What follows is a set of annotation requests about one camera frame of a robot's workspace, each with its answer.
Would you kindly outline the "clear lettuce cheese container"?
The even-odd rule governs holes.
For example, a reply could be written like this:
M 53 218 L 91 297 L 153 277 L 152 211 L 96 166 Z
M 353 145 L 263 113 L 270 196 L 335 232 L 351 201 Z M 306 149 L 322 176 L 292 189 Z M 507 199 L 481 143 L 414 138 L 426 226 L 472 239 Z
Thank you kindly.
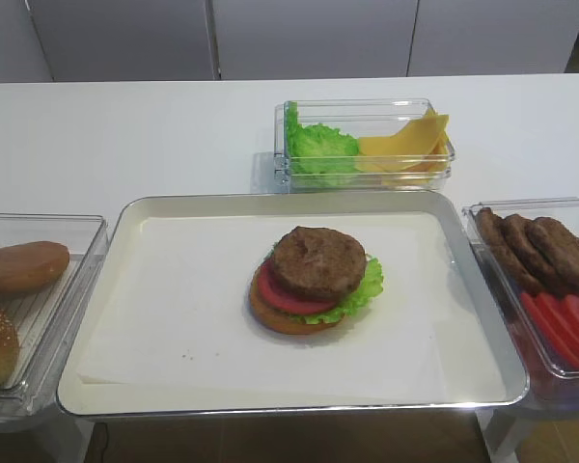
M 339 128 L 357 141 L 361 137 L 390 136 L 399 132 L 405 124 L 421 118 L 429 108 L 437 112 L 430 101 L 423 98 L 410 99 L 363 99 L 363 100 L 289 100 L 275 109 L 274 178 L 291 192 L 317 190 L 439 190 L 452 174 L 455 149 L 449 138 L 451 168 L 441 177 L 424 186 L 386 186 L 373 175 L 359 171 L 349 184 L 334 188 L 300 186 L 292 177 L 290 157 L 286 150 L 285 114 L 290 102 L 298 105 L 298 120 L 303 125 L 323 123 Z

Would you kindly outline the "yellow cheese slices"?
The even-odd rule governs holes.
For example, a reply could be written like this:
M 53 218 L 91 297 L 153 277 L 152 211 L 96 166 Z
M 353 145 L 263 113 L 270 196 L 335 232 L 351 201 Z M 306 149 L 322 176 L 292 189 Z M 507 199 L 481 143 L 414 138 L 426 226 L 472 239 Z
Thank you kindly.
M 356 169 L 386 186 L 424 186 L 451 168 L 449 116 L 429 108 L 394 135 L 358 139 Z

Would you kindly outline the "brown patty on burger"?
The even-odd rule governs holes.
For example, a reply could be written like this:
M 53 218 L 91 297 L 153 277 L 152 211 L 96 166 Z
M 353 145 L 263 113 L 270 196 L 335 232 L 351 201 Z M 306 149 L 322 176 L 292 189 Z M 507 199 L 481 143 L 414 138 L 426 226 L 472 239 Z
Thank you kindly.
M 355 291 L 367 267 L 354 237 L 329 228 L 297 226 L 273 247 L 269 266 L 285 290 L 318 301 L 340 300 Z

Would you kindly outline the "red tomato slice on burger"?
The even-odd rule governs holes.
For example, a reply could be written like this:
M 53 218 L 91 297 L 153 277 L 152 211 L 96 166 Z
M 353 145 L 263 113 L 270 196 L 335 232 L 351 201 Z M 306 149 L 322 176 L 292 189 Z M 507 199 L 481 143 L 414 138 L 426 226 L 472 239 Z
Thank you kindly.
M 334 309 L 338 301 L 318 301 L 295 295 L 275 280 L 267 259 L 260 267 L 257 286 L 263 300 L 273 308 L 293 315 L 312 315 Z

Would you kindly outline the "silver metal baking tray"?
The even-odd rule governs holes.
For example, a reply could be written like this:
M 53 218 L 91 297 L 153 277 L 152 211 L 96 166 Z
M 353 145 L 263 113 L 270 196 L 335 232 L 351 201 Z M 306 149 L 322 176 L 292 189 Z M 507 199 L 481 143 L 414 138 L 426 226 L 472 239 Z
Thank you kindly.
M 357 238 L 384 290 L 285 336 L 252 277 L 297 226 Z M 509 405 L 528 392 L 452 203 L 434 192 L 148 197 L 121 213 L 58 387 L 80 416 Z

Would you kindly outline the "green lettuce pile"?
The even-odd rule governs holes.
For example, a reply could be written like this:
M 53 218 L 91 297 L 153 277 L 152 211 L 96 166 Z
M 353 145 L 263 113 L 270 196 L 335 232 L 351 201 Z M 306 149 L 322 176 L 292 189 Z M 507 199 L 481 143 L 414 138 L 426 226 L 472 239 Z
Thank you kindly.
M 286 150 L 294 180 L 304 187 L 334 188 L 357 175 L 358 141 L 323 123 L 303 125 L 292 101 L 285 114 Z

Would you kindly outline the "bottom burger bun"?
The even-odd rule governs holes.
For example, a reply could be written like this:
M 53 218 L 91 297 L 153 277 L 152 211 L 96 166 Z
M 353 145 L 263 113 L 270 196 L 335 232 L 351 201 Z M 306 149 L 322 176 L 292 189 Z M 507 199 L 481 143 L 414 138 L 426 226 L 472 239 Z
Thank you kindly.
M 253 317 L 264 327 L 280 334 L 291 336 L 312 335 L 327 329 L 331 329 L 340 324 L 336 322 L 320 322 L 318 324 L 307 324 L 297 321 L 287 314 L 283 314 L 277 309 L 268 306 L 260 296 L 258 289 L 258 277 L 253 277 L 249 290 L 249 303 Z

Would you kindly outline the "green lettuce leaf on burger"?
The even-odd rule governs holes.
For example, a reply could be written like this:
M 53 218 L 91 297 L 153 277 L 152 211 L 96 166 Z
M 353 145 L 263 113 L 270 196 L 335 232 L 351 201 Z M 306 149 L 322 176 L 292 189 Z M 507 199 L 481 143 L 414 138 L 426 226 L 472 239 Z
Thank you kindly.
M 320 322 L 330 323 L 342 321 L 348 316 L 357 315 L 365 309 L 371 300 L 383 291 L 384 275 L 381 263 L 378 259 L 367 256 L 365 274 L 356 290 L 344 296 L 339 304 L 332 310 L 324 313 L 312 315 L 289 315 L 291 318 L 307 324 L 318 324 Z

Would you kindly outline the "white parchment paper sheet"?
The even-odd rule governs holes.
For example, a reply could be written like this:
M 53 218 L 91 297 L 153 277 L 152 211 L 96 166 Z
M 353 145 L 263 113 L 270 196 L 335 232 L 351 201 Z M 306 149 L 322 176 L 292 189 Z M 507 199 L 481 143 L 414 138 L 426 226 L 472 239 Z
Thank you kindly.
M 384 289 L 359 315 L 289 337 L 246 307 L 252 275 L 296 226 L 357 238 Z M 234 408 L 247 393 L 284 403 L 494 402 L 507 389 L 479 319 L 492 300 L 425 212 L 305 217 L 150 218 L 105 262 L 100 319 L 76 366 L 92 384 L 183 387 Z

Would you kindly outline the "brown patty middle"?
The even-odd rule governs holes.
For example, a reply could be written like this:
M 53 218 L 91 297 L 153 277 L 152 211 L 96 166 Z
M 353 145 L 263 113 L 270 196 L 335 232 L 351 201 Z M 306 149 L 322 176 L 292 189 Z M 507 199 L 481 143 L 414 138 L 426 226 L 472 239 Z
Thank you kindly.
M 521 264 L 520 269 L 515 271 L 515 279 L 533 295 L 548 292 L 558 297 L 564 296 L 568 287 L 531 242 L 526 233 L 529 224 L 529 219 L 518 214 L 507 216 L 502 223 L 503 237 Z

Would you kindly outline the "clear patty tomato container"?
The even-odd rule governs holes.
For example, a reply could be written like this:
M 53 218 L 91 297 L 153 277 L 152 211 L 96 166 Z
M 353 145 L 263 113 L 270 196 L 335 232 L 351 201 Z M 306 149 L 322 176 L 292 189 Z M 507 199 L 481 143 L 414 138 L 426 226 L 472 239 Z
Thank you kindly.
M 485 202 L 466 206 L 462 210 L 471 246 L 504 314 L 512 342 L 528 371 L 533 395 L 541 401 L 565 407 L 579 405 L 579 371 L 571 370 L 552 350 L 521 304 L 520 294 L 527 291 L 503 270 L 478 231 L 476 214 L 483 207 L 490 207 L 503 219 L 518 214 L 531 223 L 538 217 L 550 217 L 563 223 L 579 238 L 579 199 Z M 568 290 L 564 296 L 558 297 L 548 292 L 539 294 L 548 293 L 560 301 L 569 294 L 579 296 L 579 290 L 566 285 Z

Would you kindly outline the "clear bun container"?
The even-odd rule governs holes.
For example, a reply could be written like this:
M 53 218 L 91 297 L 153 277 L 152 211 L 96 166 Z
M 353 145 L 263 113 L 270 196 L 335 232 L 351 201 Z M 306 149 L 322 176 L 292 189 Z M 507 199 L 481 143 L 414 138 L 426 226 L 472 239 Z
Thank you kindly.
M 32 417 L 53 401 L 85 311 L 83 300 L 108 249 L 107 223 L 95 215 L 0 213 L 0 248 L 33 241 L 66 246 L 69 266 L 38 291 L 0 296 L 20 346 L 13 374 L 0 385 L 0 422 Z

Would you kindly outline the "orange-brown bun half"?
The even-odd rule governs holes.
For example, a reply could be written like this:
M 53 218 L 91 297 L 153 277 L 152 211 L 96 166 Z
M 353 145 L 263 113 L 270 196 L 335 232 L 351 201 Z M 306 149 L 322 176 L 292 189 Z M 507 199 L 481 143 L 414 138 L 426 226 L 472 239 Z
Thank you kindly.
M 52 241 L 0 248 L 0 295 L 38 291 L 55 283 L 69 266 L 69 249 Z

